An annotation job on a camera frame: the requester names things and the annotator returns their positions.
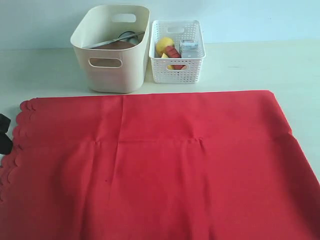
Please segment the yellow lemon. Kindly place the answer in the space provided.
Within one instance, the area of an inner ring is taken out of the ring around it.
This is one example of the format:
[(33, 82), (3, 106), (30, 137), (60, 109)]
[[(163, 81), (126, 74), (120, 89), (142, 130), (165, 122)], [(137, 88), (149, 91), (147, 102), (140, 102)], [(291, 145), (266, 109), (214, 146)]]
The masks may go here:
[(174, 40), (169, 37), (161, 38), (155, 45), (155, 51), (157, 55), (161, 57), (165, 52), (166, 47), (168, 46), (174, 47), (175, 46)]

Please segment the blue white milk carton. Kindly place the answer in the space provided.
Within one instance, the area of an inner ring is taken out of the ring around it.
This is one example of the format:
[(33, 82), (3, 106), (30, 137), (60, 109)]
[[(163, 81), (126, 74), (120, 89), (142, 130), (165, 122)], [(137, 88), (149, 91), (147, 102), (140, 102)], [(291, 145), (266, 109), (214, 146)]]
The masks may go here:
[(179, 42), (179, 54), (182, 58), (197, 58), (199, 43), (195, 40), (181, 40)]

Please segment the red tablecloth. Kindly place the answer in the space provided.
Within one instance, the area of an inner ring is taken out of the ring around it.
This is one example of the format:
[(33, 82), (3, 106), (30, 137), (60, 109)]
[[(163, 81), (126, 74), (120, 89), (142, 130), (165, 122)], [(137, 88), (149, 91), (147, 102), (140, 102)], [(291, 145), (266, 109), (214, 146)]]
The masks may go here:
[(320, 185), (268, 90), (33, 98), (3, 240), (317, 240)]

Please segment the metal table knife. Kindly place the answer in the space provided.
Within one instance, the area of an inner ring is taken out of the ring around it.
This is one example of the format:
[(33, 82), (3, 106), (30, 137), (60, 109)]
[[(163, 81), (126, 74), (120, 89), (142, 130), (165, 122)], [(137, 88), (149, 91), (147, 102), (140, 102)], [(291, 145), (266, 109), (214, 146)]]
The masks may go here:
[(97, 48), (97, 47), (101, 47), (103, 45), (108, 45), (108, 44), (111, 44), (111, 43), (115, 43), (115, 42), (118, 42), (118, 41), (130, 39), (130, 38), (137, 37), (139, 35), (144, 35), (144, 34), (145, 34), (145, 31), (134, 32), (132, 34), (126, 34), (126, 35), (122, 34), (118, 38), (114, 38), (114, 39), (111, 39), (111, 40), (107, 40), (107, 41), (98, 42), (98, 43), (95, 43), (95, 44), (83, 46), (82, 48), (84, 48), (84, 49), (94, 49), (94, 48)]

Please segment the cream plastic tub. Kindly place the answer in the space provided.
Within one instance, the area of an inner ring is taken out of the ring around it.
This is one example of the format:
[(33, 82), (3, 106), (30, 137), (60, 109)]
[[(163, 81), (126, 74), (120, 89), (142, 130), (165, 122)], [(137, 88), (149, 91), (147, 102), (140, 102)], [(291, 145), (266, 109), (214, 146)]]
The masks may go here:
[[(123, 50), (87, 49), (84, 46), (118, 38), (122, 33), (142, 32), (139, 44)], [(150, 46), (150, 10), (140, 5), (98, 5), (90, 9), (74, 30), (70, 42), (89, 87), (97, 92), (131, 93), (145, 79)], [(121, 61), (120, 67), (95, 67), (90, 58)]]

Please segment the yellow cheese wedge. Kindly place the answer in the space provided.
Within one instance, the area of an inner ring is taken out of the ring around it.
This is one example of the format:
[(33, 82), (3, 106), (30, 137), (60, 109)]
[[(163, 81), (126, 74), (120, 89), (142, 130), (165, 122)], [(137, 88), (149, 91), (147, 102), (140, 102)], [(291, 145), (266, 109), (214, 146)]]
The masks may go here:
[[(162, 59), (168, 59), (169, 57), (163, 53), (162, 56), (161, 56)], [(166, 67), (168, 70), (175, 70), (174, 66), (173, 65), (167, 65)]]

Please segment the stainless steel cup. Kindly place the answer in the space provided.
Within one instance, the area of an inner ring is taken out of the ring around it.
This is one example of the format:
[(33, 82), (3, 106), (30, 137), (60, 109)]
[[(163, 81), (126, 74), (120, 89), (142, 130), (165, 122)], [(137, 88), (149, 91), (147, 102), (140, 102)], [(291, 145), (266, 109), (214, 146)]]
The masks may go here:
[(139, 44), (139, 38), (138, 38), (138, 36), (135, 35), (135, 36), (128, 37), (128, 36), (133, 35), (133, 34), (135, 34), (135, 32), (133, 32), (133, 31), (126, 31), (126, 32), (123, 32), (123, 33), (119, 36), (119, 38), (122, 38), (122, 39), (121, 39), (122, 42), (130, 43), (130, 44), (136, 46), (136, 45)]

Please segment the red sausage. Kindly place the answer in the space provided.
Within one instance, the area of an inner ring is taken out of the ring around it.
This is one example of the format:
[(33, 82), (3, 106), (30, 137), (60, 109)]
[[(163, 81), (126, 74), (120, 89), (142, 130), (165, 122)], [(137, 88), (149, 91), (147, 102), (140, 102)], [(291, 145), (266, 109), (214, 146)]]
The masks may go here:
[(176, 50), (175, 47), (168, 45), (165, 48), (165, 54), (169, 57), (169, 58), (181, 58), (180, 53)]

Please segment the brown clay plate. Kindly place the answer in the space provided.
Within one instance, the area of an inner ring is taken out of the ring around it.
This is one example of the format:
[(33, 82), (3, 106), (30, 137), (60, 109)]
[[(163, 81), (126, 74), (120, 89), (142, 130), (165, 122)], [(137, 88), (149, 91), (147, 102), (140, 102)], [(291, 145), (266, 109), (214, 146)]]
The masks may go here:
[[(125, 50), (134, 47), (135, 45), (127, 41), (116, 41), (113, 43), (105, 44), (95, 47), (98, 50)], [(90, 58), (89, 62), (94, 67), (103, 68), (119, 68), (122, 63), (115, 58)]]

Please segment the white perforated plastic basket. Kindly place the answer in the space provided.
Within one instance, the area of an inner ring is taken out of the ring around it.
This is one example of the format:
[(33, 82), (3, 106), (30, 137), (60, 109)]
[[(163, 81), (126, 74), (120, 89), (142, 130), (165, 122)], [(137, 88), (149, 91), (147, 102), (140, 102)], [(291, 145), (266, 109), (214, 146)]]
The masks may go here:
[[(156, 53), (156, 43), (164, 37), (174, 41), (174, 48), (179, 51), (181, 40), (198, 42), (197, 58), (161, 58)], [(155, 20), (151, 27), (149, 58), (153, 80), (157, 84), (194, 84), (200, 79), (200, 72), (206, 57), (200, 22), (197, 20)]]

